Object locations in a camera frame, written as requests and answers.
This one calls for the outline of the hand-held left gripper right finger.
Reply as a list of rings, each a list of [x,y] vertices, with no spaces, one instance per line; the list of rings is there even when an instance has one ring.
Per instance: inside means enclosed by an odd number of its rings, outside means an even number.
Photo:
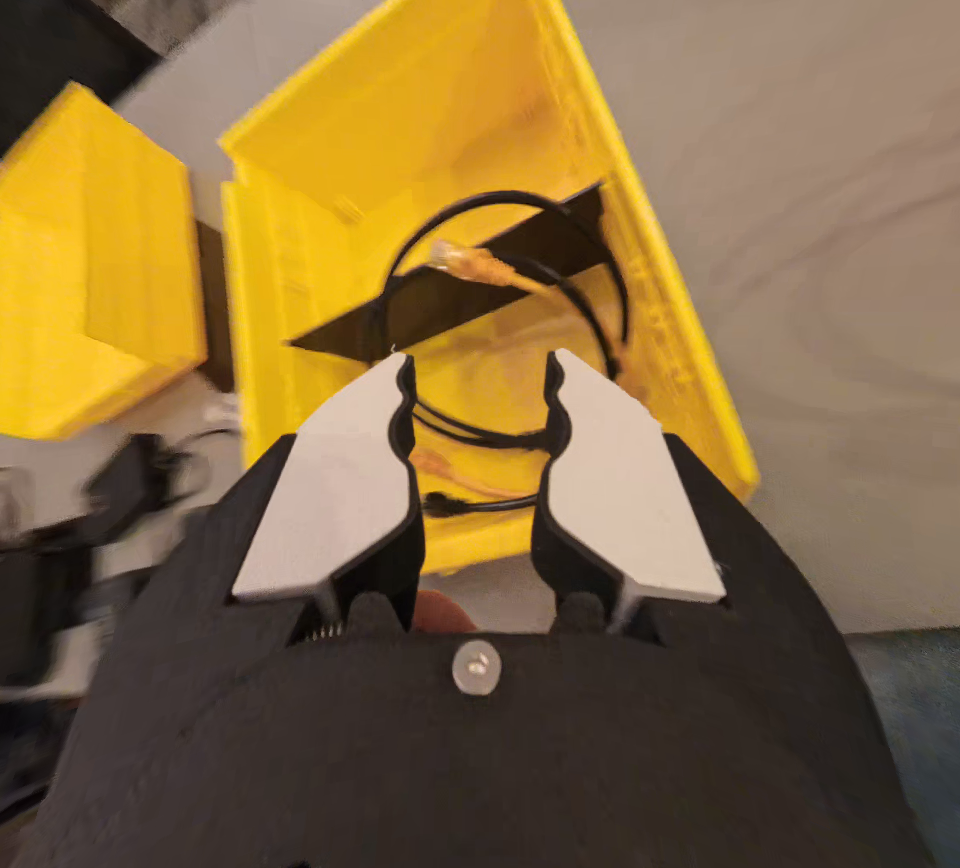
[[[606,630],[650,599],[727,597],[665,431],[642,402],[567,349],[544,377],[547,462],[531,557],[557,608],[592,596]]]

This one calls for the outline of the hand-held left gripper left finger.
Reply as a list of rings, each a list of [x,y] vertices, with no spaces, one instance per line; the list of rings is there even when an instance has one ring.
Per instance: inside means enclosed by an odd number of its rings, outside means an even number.
[[[397,614],[416,608],[426,528],[416,470],[414,358],[393,353],[297,430],[231,596],[313,598],[347,614],[374,593]]]

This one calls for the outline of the yellow plastic bin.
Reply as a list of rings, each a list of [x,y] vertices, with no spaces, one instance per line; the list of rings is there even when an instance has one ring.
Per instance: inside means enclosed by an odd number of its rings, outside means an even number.
[[[69,82],[2,159],[2,435],[70,439],[208,357],[187,167]]]
[[[743,505],[760,472],[667,234],[562,0],[387,0],[286,80],[221,140],[231,335],[244,468],[366,373],[367,304],[402,246],[442,209],[498,190],[579,207],[599,225],[629,295],[618,347],[627,384]],[[416,244],[397,281],[425,268],[431,241],[503,251],[529,228],[540,264],[572,277],[605,334],[622,344],[617,286],[602,255],[562,219],[522,206],[462,214]],[[540,430],[545,369],[569,349],[603,358],[588,323],[559,295],[463,283],[426,269],[462,298],[514,298],[432,336],[402,332],[404,311],[445,325],[456,309],[416,292],[390,299],[388,348],[409,350],[421,396],[478,428]],[[294,346],[353,316],[359,345]]]

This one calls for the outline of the black battery pack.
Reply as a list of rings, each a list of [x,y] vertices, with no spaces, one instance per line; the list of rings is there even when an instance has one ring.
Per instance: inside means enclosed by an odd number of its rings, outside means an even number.
[[[220,429],[209,429],[176,442],[168,442],[157,433],[130,434],[84,485],[89,514],[115,522],[138,519],[194,498],[209,481],[183,490],[182,480],[200,459],[196,451],[200,442],[222,433]]]

